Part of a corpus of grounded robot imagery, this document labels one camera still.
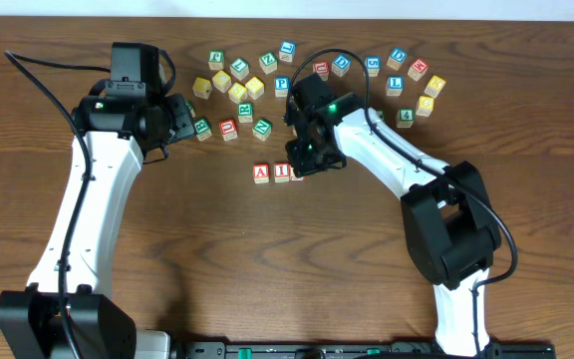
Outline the red I block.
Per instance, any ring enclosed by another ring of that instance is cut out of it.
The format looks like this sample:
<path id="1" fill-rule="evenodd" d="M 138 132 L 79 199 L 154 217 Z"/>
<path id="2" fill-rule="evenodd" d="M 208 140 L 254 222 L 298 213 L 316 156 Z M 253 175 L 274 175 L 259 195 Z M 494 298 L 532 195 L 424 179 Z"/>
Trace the red I block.
<path id="1" fill-rule="evenodd" d="M 276 163 L 273 166 L 274 181 L 275 182 L 288 182 L 291 178 L 290 165 L 287 163 Z"/>

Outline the red A block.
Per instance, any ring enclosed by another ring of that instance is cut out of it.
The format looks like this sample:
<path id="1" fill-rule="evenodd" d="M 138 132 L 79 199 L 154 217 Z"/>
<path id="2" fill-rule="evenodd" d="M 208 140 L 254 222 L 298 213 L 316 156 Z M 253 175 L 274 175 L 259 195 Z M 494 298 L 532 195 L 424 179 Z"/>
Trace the red A block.
<path id="1" fill-rule="evenodd" d="M 269 166 L 267 164 L 254 165 L 253 180 L 256 184 L 268 183 L 270 181 Z"/>

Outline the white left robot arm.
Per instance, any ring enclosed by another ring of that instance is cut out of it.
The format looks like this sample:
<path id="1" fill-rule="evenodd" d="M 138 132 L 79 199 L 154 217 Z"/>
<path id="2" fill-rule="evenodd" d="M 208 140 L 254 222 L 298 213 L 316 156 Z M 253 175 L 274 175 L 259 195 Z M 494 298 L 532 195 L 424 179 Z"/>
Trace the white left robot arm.
<path id="1" fill-rule="evenodd" d="M 69 179 L 49 242 L 21 291 L 0 294 L 0 330 L 17 358 L 177 358 L 171 336 L 137 329 L 112 300 L 114 254 L 131 188 L 147 154 L 195 137 L 193 116 L 166 76 L 168 53 L 116 42 L 107 77 L 69 111 L 6 58 L 64 116 L 74 134 Z"/>

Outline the red U block lower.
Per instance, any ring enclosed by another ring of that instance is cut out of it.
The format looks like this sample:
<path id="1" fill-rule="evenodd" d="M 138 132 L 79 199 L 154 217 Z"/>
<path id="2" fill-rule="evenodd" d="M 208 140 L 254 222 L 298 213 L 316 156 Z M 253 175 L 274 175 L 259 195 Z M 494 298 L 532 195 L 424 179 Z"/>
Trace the red U block lower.
<path id="1" fill-rule="evenodd" d="M 222 121 L 218 125 L 221 135 L 226 142 L 238 138 L 236 123 L 233 119 Z"/>

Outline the red u block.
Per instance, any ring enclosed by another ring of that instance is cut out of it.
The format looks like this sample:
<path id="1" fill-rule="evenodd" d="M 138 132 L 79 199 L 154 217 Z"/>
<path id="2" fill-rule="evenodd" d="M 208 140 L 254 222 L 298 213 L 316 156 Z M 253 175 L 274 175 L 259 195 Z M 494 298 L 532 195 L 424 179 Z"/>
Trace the red u block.
<path id="1" fill-rule="evenodd" d="M 222 121 L 218 125 L 221 135 L 226 142 L 238 138 L 236 123 L 233 119 Z"/>
<path id="2" fill-rule="evenodd" d="M 313 72 L 317 74 L 323 81 L 327 81 L 330 74 L 330 67 L 327 62 L 314 62 L 312 65 Z"/>

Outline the yellow block upper cluster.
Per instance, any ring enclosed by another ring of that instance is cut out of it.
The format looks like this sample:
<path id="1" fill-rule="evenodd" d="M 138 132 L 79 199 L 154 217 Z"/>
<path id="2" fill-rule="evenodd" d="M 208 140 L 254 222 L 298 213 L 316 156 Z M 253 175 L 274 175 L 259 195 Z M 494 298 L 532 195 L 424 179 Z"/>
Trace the yellow block upper cluster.
<path id="1" fill-rule="evenodd" d="M 219 70 L 212 77 L 212 84 L 219 92 L 226 93 L 232 85 L 231 77 L 223 70 Z"/>

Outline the blue P block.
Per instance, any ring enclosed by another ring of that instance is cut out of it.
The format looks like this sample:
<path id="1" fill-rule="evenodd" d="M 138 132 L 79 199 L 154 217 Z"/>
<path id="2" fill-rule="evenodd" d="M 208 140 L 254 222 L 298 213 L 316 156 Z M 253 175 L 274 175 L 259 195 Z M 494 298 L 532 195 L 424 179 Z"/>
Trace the blue P block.
<path id="1" fill-rule="evenodd" d="M 290 89 L 290 79 L 288 77 L 276 77 L 274 79 L 274 90 L 277 98 L 286 98 Z"/>

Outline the blue d block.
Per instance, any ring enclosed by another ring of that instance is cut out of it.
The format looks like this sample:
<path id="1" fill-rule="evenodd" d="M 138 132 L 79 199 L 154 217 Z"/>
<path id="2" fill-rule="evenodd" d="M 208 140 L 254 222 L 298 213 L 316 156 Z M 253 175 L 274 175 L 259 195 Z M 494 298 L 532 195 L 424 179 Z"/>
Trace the blue d block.
<path id="1" fill-rule="evenodd" d="M 332 63 L 332 72 L 338 77 L 344 77 L 351 68 L 351 59 L 339 54 Z"/>
<path id="2" fill-rule="evenodd" d="M 399 70 L 405 62 L 408 54 L 400 48 L 394 48 L 388 57 L 387 66 L 393 70 Z"/>

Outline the green Z block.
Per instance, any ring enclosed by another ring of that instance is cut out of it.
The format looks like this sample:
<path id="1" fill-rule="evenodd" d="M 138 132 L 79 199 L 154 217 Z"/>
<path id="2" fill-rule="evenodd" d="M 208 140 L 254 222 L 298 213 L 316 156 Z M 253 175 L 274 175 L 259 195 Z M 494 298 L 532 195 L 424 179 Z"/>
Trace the green Z block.
<path id="1" fill-rule="evenodd" d="M 267 52 L 259 56 L 261 70 L 266 74 L 275 72 L 278 68 L 278 60 L 272 52 Z"/>

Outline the blue block top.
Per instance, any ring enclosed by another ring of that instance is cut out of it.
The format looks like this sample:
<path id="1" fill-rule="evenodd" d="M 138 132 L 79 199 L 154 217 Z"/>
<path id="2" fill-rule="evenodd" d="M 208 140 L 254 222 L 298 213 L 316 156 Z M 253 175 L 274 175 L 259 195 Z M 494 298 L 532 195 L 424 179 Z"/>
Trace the blue block top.
<path id="1" fill-rule="evenodd" d="M 279 48 L 279 60 L 292 63 L 294 60 L 296 44 L 289 41 L 282 41 Z"/>

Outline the blue L block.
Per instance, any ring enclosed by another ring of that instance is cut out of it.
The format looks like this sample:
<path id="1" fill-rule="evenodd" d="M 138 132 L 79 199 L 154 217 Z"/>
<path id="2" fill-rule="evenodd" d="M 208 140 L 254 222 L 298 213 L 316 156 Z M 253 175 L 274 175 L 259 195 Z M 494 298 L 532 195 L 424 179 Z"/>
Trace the blue L block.
<path id="1" fill-rule="evenodd" d="M 402 76 L 390 76 L 387 79 L 386 95 L 389 97 L 400 96 L 404 90 L 404 78 Z"/>

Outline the yellow G block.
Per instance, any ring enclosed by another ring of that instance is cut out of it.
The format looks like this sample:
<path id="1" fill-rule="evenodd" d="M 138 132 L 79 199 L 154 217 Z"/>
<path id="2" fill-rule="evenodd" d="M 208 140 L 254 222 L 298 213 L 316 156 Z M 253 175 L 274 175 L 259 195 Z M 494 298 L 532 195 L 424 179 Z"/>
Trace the yellow G block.
<path id="1" fill-rule="evenodd" d="M 431 96 L 419 96 L 416 106 L 417 117 L 429 117 L 434 108 L 434 98 Z"/>

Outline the red M block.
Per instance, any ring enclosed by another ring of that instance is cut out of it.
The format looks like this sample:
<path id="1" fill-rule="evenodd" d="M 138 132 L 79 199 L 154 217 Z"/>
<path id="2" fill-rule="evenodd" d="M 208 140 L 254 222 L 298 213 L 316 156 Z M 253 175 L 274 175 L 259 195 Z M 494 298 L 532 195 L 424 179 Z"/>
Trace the red M block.
<path id="1" fill-rule="evenodd" d="M 408 76 L 414 81 L 419 81 L 429 69 L 429 64 L 422 58 L 415 59 L 408 69 Z"/>

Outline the yellow K block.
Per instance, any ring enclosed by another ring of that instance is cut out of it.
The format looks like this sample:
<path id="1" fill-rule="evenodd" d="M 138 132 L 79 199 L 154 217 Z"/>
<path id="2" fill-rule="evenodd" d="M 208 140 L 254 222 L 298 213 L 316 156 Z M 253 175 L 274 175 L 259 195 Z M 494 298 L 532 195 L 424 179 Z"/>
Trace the yellow K block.
<path id="1" fill-rule="evenodd" d="M 445 84 L 446 81 L 443 78 L 433 75 L 425 87 L 425 94 L 436 99 L 443 90 Z"/>

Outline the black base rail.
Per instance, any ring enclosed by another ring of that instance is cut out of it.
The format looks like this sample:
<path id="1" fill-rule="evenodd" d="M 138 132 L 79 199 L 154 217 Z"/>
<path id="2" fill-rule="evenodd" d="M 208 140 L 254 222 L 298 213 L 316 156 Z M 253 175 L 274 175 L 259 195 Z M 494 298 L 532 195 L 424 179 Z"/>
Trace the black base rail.
<path id="1" fill-rule="evenodd" d="M 354 359 L 354 358 L 455 358 L 435 343 L 394 342 L 376 344 L 226 344 L 187 342 L 172 347 L 175 359 Z M 556 359 L 552 345 L 490 343 L 481 351 L 487 359 Z"/>

